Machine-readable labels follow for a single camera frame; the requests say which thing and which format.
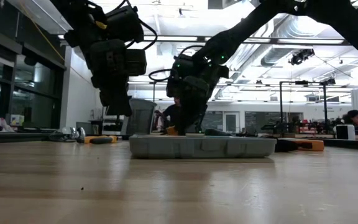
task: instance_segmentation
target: plastic bin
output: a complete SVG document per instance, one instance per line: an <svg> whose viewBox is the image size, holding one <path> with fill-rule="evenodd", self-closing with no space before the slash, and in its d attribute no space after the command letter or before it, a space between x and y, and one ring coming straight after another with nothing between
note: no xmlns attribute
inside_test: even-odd
<svg viewBox="0 0 358 224"><path fill-rule="evenodd" d="M142 159L263 158L275 139L227 136L138 136L129 138L131 153Z"/></svg>

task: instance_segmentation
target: doorway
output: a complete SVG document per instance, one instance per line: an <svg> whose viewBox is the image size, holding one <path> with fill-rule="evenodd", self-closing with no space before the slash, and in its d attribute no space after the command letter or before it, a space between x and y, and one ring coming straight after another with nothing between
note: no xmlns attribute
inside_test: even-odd
<svg viewBox="0 0 358 224"><path fill-rule="evenodd" d="M240 112L223 113L223 131L226 133L240 132Z"/></svg>

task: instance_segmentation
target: ceiling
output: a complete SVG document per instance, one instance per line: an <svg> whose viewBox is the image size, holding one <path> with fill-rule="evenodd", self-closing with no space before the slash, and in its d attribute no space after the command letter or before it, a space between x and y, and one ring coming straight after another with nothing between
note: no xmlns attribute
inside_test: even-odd
<svg viewBox="0 0 358 224"><path fill-rule="evenodd" d="M24 3L30 16L51 34L64 34L70 29L64 18L54 8L50 1L45 0L8 0L20 10ZM103 7L105 12L114 9L121 0L92 0ZM159 36L167 37L172 42L157 42L146 51L147 73L162 68L170 68L173 56L183 48L195 44L194 42L180 42L179 37L211 37L218 32L231 28L255 8L250 1L239 1L222 10L208 10L207 0L131 0L133 6L139 9L139 17L153 27ZM145 35L152 33L145 29ZM309 80L323 81L334 77L337 85L358 86L358 51L346 45L322 45L316 40L342 39L331 27L318 24L309 18L293 17L283 14L277 15L268 24L264 25L253 37L274 37L290 39L315 40L299 45L269 45L269 44L242 44L233 57L226 64L231 70L229 80L222 79L213 93L215 100L270 100L277 94L278 88L251 86L256 80L263 84L278 84L280 81ZM142 48L148 43L139 43L133 48ZM315 56L301 65L291 65L288 61L292 54L300 49L314 49ZM168 74L158 74L157 78ZM138 97L150 98L152 85L148 84L147 75L131 77L130 91ZM305 99L305 96L318 93L318 88L294 88L284 95L287 98ZM343 101L349 101L346 92L351 88L343 88L339 93L330 93L332 96L342 96ZM165 86L157 85L158 98L166 98Z"/></svg>

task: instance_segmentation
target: workbench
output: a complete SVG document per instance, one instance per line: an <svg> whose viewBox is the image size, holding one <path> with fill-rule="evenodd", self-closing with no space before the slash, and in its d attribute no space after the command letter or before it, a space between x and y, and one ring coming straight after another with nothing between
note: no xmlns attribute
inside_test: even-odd
<svg viewBox="0 0 358 224"><path fill-rule="evenodd" d="M128 142L0 144L0 223L358 223L358 150L138 160Z"/></svg>

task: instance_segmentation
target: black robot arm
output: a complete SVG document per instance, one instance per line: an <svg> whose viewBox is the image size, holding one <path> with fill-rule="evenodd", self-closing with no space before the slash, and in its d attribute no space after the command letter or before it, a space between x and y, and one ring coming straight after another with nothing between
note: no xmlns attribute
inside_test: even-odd
<svg viewBox="0 0 358 224"><path fill-rule="evenodd" d="M157 40L155 31L139 19L137 8L128 0L127 6L120 4L106 14L88 0L51 2L73 28L65 34L65 40L71 47L80 47L93 75L92 84L100 89L102 105L112 106L117 115L130 116L127 82L130 76L146 72L145 50ZM142 25L156 35L155 41L144 49L128 49L144 40Z"/></svg>
<svg viewBox="0 0 358 224"><path fill-rule="evenodd" d="M350 0L262 1L236 26L209 39L192 58L186 55L176 58L167 96L181 99L180 122L175 125L179 134L185 134L189 125L198 122L219 78L228 76L228 69L219 65L227 62L243 41L278 13L309 16L331 25L358 50L358 10Z"/></svg>

